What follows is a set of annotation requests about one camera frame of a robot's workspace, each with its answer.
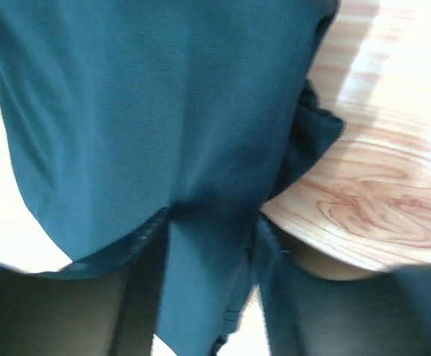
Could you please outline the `black t shirt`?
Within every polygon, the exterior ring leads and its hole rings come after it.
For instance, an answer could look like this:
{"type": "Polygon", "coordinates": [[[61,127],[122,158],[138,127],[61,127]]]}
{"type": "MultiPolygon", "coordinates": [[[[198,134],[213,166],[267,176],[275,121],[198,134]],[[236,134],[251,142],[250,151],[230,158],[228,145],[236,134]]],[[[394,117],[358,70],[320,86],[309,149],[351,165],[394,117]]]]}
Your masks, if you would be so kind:
{"type": "Polygon", "coordinates": [[[157,336],[215,355],[235,330],[263,203],[343,131],[307,78],[336,1],[0,1],[0,106],[17,186],[71,259],[169,238],[157,336]]]}

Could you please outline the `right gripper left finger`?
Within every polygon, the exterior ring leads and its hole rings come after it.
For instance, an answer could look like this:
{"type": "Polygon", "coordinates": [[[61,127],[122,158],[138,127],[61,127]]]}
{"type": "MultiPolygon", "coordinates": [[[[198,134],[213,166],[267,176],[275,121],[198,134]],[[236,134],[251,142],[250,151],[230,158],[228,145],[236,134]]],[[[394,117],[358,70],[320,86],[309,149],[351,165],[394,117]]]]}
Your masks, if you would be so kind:
{"type": "Polygon", "coordinates": [[[0,265],[0,355],[149,355],[168,212],[58,272],[0,265]]]}

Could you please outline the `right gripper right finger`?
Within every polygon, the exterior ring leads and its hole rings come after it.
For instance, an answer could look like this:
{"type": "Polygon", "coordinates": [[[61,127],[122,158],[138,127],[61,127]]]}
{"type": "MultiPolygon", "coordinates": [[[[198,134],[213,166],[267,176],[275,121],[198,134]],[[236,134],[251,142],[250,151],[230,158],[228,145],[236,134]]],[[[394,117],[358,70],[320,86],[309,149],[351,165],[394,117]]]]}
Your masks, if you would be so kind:
{"type": "Polygon", "coordinates": [[[280,229],[266,218],[254,238],[273,355],[431,355],[431,266],[328,281],[294,264],[280,229]]]}

